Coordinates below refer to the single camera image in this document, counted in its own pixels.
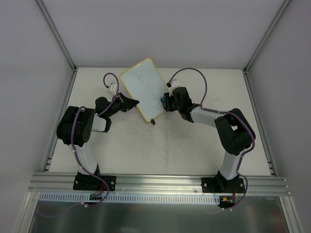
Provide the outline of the blue black whiteboard eraser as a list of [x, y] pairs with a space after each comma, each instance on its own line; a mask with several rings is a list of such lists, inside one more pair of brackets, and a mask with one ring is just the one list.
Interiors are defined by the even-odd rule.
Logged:
[[162, 97], [160, 100], [161, 100], [163, 109], [164, 109], [165, 111], [167, 111], [167, 102], [166, 102], [166, 98], [165, 98], [165, 97]]

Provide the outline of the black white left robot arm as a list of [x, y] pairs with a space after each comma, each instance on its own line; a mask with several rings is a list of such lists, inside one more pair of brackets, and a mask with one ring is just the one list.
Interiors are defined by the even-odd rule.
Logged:
[[78, 164], [74, 190], [96, 190], [108, 187], [101, 177], [99, 165], [95, 162], [88, 141], [91, 132], [106, 133], [110, 130], [111, 117], [118, 112], [128, 112], [139, 104], [138, 100], [118, 93], [113, 101], [105, 97], [95, 100], [95, 108], [69, 106], [61, 118], [56, 135], [73, 152]]

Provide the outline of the yellow framed whiteboard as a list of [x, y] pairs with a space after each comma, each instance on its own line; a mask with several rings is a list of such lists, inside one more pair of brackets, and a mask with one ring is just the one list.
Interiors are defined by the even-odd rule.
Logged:
[[151, 58], [121, 73], [120, 80], [130, 97], [139, 101], [137, 108], [146, 122], [164, 112], [160, 99], [168, 88]]

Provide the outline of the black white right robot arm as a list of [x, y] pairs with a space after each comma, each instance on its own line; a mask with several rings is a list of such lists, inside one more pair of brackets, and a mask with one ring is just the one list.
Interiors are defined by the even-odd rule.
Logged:
[[185, 87], [169, 85], [169, 92], [161, 98], [164, 110], [178, 111], [191, 123], [201, 123], [216, 128], [225, 150], [223, 163], [215, 177], [203, 184], [203, 191], [232, 192], [239, 181], [242, 158], [255, 146], [256, 135], [241, 110], [216, 111], [193, 103]]

